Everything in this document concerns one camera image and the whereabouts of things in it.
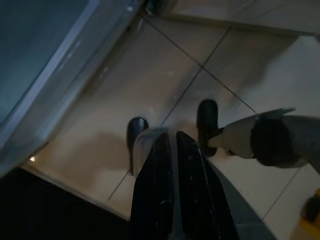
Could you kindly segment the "black robot left foot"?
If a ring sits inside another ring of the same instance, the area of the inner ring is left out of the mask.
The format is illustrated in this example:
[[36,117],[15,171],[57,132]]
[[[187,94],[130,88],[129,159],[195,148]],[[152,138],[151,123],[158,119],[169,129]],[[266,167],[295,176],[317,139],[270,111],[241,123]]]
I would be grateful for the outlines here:
[[134,142],[144,130],[149,128],[148,122],[143,117],[132,118],[126,129],[126,145],[129,152],[129,173],[133,175],[133,147]]

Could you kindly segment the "black robot foot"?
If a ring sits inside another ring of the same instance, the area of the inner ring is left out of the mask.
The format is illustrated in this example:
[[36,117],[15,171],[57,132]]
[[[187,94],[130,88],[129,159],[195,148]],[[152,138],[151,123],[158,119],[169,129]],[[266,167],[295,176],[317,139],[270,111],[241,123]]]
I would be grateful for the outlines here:
[[144,130],[149,128],[148,122],[143,117],[132,118],[126,129],[126,145],[129,152],[129,173],[133,175],[133,147],[134,142]]
[[209,139],[218,133],[218,105],[213,99],[203,100],[197,109],[196,128],[198,145],[203,154],[212,157],[217,148],[209,146]]

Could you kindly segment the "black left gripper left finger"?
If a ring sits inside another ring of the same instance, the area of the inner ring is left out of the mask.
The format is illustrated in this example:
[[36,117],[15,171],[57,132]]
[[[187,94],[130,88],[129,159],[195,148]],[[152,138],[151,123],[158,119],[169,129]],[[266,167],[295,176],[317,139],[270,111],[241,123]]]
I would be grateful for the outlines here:
[[174,191],[168,133],[147,154],[133,190],[129,240],[168,240],[173,228]]

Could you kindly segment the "yellow black object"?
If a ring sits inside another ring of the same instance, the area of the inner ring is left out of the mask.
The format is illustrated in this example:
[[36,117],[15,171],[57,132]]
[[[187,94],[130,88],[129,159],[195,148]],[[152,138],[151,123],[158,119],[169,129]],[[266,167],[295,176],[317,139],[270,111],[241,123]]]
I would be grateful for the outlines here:
[[301,219],[320,228],[320,188],[304,204]]

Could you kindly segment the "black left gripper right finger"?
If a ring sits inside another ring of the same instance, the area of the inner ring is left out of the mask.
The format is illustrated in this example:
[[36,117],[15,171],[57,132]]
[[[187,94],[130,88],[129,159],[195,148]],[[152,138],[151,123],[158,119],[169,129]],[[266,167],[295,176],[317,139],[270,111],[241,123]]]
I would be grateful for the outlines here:
[[176,133],[182,228],[189,240],[237,240],[222,183],[196,141]]

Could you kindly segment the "black robot right foot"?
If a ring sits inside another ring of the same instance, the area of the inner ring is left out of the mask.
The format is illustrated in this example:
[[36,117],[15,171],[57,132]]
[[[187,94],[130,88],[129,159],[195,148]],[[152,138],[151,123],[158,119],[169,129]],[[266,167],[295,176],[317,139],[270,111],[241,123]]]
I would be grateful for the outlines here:
[[209,139],[218,133],[218,105],[213,99],[203,100],[197,109],[196,128],[198,145],[203,154],[212,157],[217,148],[209,146]]

